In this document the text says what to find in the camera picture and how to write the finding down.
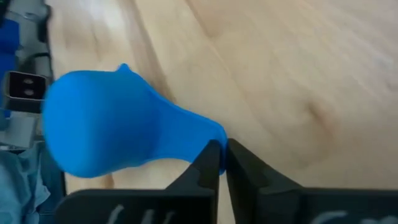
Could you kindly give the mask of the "bright blue measuring cup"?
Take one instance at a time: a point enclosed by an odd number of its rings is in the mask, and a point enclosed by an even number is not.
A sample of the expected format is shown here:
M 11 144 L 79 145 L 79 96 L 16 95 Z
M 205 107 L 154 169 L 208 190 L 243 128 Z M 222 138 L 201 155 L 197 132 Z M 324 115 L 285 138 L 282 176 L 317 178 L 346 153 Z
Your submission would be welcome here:
M 126 64 L 61 76 L 45 94 L 42 124 L 61 170 L 86 178 L 157 159 L 193 162 L 209 141 L 228 143 L 222 125 L 175 105 Z

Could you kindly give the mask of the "blue block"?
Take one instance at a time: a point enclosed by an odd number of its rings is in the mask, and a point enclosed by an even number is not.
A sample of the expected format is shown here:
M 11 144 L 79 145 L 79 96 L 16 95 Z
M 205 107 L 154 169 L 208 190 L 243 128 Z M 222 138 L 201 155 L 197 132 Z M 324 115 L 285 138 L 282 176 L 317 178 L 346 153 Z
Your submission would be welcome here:
M 4 19 L 0 25 L 0 115 L 10 117 L 11 112 L 2 108 L 3 80 L 8 71 L 17 67 L 16 51 L 19 48 L 19 23 Z

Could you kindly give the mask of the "light blue cloth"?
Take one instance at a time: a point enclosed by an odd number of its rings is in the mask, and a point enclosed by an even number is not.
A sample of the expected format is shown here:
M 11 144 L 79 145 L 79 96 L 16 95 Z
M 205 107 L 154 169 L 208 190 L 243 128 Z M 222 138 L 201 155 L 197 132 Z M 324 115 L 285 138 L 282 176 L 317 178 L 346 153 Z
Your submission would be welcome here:
M 65 195 L 64 174 L 43 141 L 0 151 L 0 224 L 57 224 L 55 209 Z

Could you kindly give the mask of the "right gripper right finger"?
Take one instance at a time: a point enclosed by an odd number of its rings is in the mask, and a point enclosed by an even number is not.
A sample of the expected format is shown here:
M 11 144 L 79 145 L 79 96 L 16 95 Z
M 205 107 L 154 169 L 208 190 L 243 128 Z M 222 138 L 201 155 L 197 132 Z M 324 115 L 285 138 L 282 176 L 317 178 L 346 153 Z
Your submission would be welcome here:
M 234 139 L 226 175 L 236 224 L 398 224 L 398 190 L 303 187 Z

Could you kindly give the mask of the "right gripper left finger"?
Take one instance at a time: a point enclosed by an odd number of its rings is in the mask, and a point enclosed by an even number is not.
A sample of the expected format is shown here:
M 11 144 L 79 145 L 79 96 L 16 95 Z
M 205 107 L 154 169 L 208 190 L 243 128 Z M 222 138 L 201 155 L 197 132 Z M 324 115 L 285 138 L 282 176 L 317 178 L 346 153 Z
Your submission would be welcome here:
M 217 224 L 220 144 L 211 140 L 163 190 L 81 190 L 55 212 L 57 224 Z

